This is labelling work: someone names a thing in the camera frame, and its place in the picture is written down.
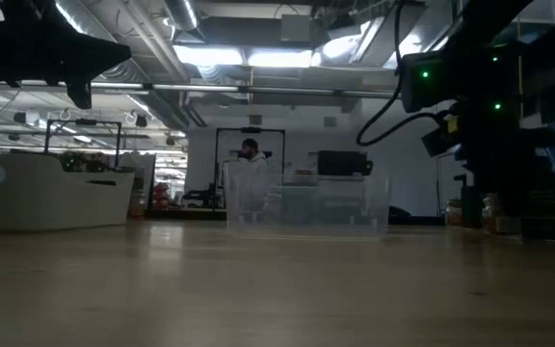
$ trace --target man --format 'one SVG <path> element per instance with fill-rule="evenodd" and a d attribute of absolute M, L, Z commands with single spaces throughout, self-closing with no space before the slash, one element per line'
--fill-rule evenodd
<path fill-rule="evenodd" d="M 258 150 L 258 142 L 246 139 L 241 144 L 241 156 L 248 160 L 242 178 L 244 202 L 250 209 L 261 209 L 269 189 L 267 180 L 267 158 Z"/>

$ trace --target table surface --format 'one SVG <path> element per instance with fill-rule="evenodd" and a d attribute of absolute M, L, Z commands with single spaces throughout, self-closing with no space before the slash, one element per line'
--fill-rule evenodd
<path fill-rule="evenodd" d="M 555 244 L 221 223 L 0 234 L 0 346 L 550 346 Z"/>

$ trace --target exposed ductwork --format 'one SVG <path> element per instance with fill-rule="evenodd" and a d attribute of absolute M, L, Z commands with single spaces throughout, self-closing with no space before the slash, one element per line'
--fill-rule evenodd
<path fill-rule="evenodd" d="M 198 6 L 195 0 L 165 0 L 167 12 L 177 30 L 190 31 L 198 27 Z"/>
<path fill-rule="evenodd" d="M 77 31 L 117 42 L 80 1 L 57 0 L 57 8 Z M 149 82 L 145 72 L 131 59 L 102 73 L 101 77 L 109 82 Z M 168 128 L 182 130 L 189 125 L 181 110 L 170 105 L 160 92 L 151 91 L 149 95 L 134 95 L 132 98 L 146 105 L 149 112 Z"/>

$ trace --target black frame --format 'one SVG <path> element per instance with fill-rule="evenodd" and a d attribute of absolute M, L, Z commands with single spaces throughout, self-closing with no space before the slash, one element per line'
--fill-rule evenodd
<path fill-rule="evenodd" d="M 121 142 L 121 122 L 106 120 L 47 120 L 46 121 L 46 139 L 44 140 L 44 154 L 48 154 L 50 145 L 50 126 L 53 123 L 60 123 L 62 127 L 66 124 L 74 123 L 76 125 L 97 125 L 97 124 L 114 124 L 117 126 L 117 146 L 115 148 L 115 168 L 119 166 L 119 145 Z"/>
<path fill-rule="evenodd" d="M 213 154 L 213 196 L 216 197 L 218 195 L 218 172 L 220 171 L 220 163 L 218 163 L 218 149 L 220 149 L 220 145 L 218 142 L 218 138 L 220 137 L 220 133 L 223 131 L 240 131 L 243 134 L 259 134 L 261 132 L 277 132 L 281 134 L 281 174 L 284 174 L 284 165 L 286 163 L 286 130 L 284 129 L 262 129 L 262 128 L 255 128 L 255 127 L 242 127 L 242 128 L 217 128 L 216 129 L 216 145 L 215 151 Z M 216 206 L 215 203 L 212 206 L 213 211 L 215 212 Z"/>

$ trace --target clear plastic bin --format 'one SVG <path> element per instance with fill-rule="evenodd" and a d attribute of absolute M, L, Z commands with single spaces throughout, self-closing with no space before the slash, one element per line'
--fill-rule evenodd
<path fill-rule="evenodd" d="M 369 176 L 268 175 L 225 171 L 228 227 L 245 233 L 370 236 L 386 233 L 390 182 Z"/>

